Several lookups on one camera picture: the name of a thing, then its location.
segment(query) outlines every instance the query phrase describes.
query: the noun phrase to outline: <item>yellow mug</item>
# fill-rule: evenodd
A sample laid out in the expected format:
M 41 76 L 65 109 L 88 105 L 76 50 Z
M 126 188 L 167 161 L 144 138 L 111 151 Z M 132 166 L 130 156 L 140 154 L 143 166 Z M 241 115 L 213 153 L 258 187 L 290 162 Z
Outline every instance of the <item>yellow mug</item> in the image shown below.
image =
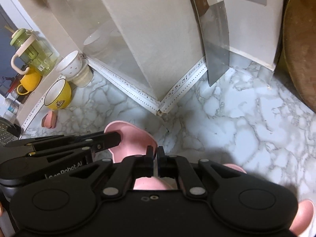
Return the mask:
M 30 67 L 30 70 L 24 75 L 24 77 L 22 77 L 22 79 L 20 80 L 21 84 L 18 85 L 18 87 L 16 88 L 16 92 L 19 95 L 26 95 L 31 91 L 34 91 L 35 88 L 38 86 L 38 84 L 40 83 L 40 79 L 41 79 L 41 75 L 39 73 L 37 73 L 35 71 L 35 69 Z M 20 93 L 19 92 L 19 87 L 23 86 L 27 92 L 25 93 Z

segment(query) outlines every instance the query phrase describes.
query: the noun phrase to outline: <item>bottle lid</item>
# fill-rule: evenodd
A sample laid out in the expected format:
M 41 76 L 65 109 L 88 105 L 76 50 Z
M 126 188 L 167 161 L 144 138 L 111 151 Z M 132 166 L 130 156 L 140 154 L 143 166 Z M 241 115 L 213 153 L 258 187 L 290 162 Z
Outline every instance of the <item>bottle lid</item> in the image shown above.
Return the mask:
M 12 40 L 10 42 L 10 45 L 12 46 L 24 32 L 26 32 L 25 28 L 20 28 L 17 31 L 15 31 L 13 35 L 11 36 Z

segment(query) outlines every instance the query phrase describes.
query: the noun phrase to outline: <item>white cup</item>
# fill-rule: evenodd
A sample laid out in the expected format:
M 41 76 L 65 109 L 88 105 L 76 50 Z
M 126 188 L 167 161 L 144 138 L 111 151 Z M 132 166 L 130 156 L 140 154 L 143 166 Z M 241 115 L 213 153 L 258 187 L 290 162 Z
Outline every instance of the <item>white cup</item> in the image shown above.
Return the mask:
M 65 77 L 73 77 L 82 68 L 82 59 L 78 51 L 69 53 L 58 65 L 56 70 Z

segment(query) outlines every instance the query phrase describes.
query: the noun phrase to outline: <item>marble countertop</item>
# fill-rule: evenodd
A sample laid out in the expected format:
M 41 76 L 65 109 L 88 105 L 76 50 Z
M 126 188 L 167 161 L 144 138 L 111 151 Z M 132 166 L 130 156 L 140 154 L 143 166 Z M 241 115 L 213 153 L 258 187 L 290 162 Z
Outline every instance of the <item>marble countertop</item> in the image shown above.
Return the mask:
M 71 104 L 58 111 L 53 130 L 40 126 L 42 107 L 23 138 L 101 131 L 124 120 L 148 131 L 166 153 L 197 162 L 234 163 L 249 174 L 286 186 L 298 200 L 316 203 L 316 116 L 282 81 L 270 85 L 252 74 L 229 69 L 212 87 L 206 74 L 176 107 L 155 116 L 94 72 L 92 82 L 74 90 Z M 98 153 L 101 159 L 107 154 Z M 302 236 L 314 236 L 316 223 Z

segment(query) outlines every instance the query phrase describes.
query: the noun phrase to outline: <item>pink object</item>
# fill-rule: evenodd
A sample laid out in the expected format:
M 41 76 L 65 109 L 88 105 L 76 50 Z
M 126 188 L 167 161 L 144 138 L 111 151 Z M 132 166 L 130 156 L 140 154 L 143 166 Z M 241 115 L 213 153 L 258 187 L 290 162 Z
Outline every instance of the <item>pink object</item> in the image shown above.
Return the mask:
M 229 167 L 231 169 L 235 169 L 235 170 L 237 170 L 239 172 L 243 172 L 243 173 L 247 174 L 247 172 L 242 167 L 237 166 L 235 164 L 224 164 L 224 166 Z
M 45 116 L 44 126 L 50 129 L 56 127 L 56 114 L 53 111 L 49 111 Z
M 302 200 L 298 204 L 298 210 L 290 227 L 290 231 L 296 236 L 301 235 L 311 224 L 314 213 L 314 203 L 309 199 Z
M 47 114 L 45 115 L 45 117 L 42 118 L 42 127 L 45 127 L 44 123 L 45 123 L 46 117 L 47 117 Z
M 125 157 L 133 155 L 146 155 L 147 146 L 157 148 L 157 142 L 146 131 L 125 121 L 113 121 L 105 127 L 104 133 L 116 131 L 121 135 L 118 146 L 110 148 L 113 162 L 120 163 Z M 136 179 L 134 190 L 170 190 L 172 187 L 156 178 L 141 177 Z

